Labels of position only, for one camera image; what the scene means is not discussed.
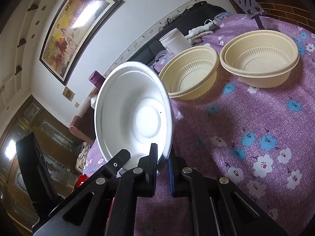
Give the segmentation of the dark wooden cabinet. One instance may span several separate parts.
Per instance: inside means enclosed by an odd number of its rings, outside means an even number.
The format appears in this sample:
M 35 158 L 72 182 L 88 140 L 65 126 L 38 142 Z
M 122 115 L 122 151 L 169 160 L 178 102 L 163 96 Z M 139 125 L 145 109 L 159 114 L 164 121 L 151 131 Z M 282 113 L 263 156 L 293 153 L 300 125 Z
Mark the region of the dark wooden cabinet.
M 83 141 L 33 96 L 1 133 L 1 206 L 22 235 L 73 191 Z

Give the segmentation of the white foam bowl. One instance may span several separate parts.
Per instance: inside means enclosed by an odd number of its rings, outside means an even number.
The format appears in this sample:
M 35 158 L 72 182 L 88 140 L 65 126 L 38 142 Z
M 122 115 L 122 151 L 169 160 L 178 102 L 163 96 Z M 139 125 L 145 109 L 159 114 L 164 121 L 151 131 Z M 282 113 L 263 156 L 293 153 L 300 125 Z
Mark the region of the white foam bowl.
M 120 150 L 131 158 L 119 173 L 135 168 L 157 144 L 157 172 L 167 163 L 172 146 L 174 115 L 159 76 L 147 65 L 128 61 L 105 79 L 94 109 L 94 129 L 100 151 L 110 161 Z

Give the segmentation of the white plastic bottle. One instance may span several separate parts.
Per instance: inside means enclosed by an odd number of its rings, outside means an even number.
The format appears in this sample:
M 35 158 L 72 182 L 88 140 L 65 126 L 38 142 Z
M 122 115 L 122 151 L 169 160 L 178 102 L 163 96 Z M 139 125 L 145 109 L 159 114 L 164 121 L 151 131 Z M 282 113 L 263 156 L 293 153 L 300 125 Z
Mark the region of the white plastic bottle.
M 95 109 L 96 101 L 97 101 L 97 95 L 94 95 L 90 100 L 90 104 L 93 109 Z

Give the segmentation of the small wall picture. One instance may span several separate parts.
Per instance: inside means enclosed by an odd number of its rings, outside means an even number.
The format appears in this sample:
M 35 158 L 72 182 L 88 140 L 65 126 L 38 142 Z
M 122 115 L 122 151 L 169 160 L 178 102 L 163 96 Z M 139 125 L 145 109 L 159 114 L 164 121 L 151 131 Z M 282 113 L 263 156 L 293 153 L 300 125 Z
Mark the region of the small wall picture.
M 62 95 L 68 100 L 68 101 L 72 101 L 75 93 L 73 91 L 71 91 L 67 86 L 65 86 Z

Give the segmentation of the purple thermos bottle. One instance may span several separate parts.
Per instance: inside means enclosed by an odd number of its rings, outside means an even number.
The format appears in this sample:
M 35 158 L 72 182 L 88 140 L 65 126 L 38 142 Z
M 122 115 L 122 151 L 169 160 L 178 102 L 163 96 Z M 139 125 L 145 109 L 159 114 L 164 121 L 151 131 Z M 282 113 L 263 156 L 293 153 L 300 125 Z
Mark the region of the purple thermos bottle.
M 89 81 L 98 89 L 101 89 L 103 83 L 105 82 L 105 77 L 101 75 L 98 71 L 94 71 L 90 77 Z

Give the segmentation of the black sofa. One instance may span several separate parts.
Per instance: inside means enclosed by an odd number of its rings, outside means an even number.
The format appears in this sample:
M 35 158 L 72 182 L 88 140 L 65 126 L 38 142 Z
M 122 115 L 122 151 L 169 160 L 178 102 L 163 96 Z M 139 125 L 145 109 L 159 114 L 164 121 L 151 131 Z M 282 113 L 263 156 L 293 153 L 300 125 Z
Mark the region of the black sofa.
M 222 12 L 226 11 L 222 7 L 211 5 L 206 1 L 195 3 L 192 7 L 185 9 L 181 14 L 175 16 L 173 21 L 167 19 L 168 24 L 162 27 L 128 61 L 138 61 L 146 65 L 151 65 L 155 61 L 157 54 L 165 49 L 159 41 L 165 34 L 177 28 L 186 36 L 189 30 L 204 25 L 206 20 L 213 20 L 216 15 Z

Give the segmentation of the framed horse painting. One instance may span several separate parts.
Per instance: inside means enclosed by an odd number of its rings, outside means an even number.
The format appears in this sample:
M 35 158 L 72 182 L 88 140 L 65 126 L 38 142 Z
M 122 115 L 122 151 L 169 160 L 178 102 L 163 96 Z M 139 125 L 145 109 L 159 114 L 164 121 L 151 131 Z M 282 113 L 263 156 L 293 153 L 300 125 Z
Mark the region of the framed horse painting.
M 47 31 L 40 62 L 62 85 L 86 46 L 122 0 L 64 0 Z

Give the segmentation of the white plastic cup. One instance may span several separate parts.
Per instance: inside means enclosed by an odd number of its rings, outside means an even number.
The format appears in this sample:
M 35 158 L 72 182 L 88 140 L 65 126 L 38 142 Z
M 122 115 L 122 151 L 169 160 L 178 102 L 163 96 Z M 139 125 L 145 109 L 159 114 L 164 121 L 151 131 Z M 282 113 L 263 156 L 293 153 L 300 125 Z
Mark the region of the white plastic cup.
M 186 37 L 177 28 L 162 36 L 159 41 L 173 55 L 178 55 L 192 47 Z

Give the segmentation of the purple floral tablecloth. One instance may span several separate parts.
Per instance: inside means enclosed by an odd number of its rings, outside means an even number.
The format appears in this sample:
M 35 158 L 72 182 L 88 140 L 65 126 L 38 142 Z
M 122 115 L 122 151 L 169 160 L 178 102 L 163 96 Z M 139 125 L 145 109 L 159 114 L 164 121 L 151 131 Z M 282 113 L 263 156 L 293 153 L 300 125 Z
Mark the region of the purple floral tablecloth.
M 226 176 L 289 235 L 314 235 L 314 33 L 263 18 L 296 43 L 282 85 L 250 87 L 219 67 L 195 100 L 173 100 L 177 156 L 206 177 Z

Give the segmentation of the black device left edge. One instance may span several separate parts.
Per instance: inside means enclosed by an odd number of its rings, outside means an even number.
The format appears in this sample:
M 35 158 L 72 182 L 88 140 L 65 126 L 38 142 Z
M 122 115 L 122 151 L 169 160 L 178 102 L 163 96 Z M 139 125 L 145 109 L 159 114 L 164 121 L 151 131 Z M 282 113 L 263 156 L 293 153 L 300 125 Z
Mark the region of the black device left edge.
M 40 222 L 49 218 L 63 198 L 53 187 L 46 160 L 33 132 L 16 142 L 16 152 L 22 179 Z

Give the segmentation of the white cloth gloves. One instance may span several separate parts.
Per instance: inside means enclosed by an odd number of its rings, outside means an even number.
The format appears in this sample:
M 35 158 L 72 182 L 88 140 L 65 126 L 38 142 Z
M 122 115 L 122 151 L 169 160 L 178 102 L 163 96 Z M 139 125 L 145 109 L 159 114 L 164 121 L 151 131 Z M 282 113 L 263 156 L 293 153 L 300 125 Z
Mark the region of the white cloth gloves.
M 188 31 L 185 36 L 190 45 L 199 44 L 202 42 L 202 37 L 212 34 L 216 28 L 213 22 L 207 23 L 204 26 L 199 26 Z

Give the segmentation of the patterned bag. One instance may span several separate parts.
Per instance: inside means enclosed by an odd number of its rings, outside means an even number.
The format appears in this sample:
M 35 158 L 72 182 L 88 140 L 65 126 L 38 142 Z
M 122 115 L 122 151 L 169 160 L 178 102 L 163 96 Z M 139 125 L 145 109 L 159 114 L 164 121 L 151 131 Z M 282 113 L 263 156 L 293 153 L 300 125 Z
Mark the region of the patterned bag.
M 80 152 L 76 160 L 75 168 L 81 174 L 83 173 L 83 169 L 86 164 L 87 156 L 90 149 L 91 149 L 91 146 L 86 142 L 83 142 L 80 146 Z

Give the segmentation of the cream plastic bowl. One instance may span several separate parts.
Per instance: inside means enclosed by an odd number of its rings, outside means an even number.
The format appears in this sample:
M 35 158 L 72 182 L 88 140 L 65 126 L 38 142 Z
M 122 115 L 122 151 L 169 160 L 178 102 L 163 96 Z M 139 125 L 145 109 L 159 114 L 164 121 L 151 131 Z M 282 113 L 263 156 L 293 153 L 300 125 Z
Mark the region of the cream plastic bowl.
M 259 89 L 283 84 L 299 62 L 295 42 L 273 30 L 256 30 L 239 35 L 221 49 L 223 68 L 240 82 Z
M 196 46 L 172 58 L 159 78 L 170 98 L 193 100 L 214 85 L 219 63 L 220 58 L 210 44 Z

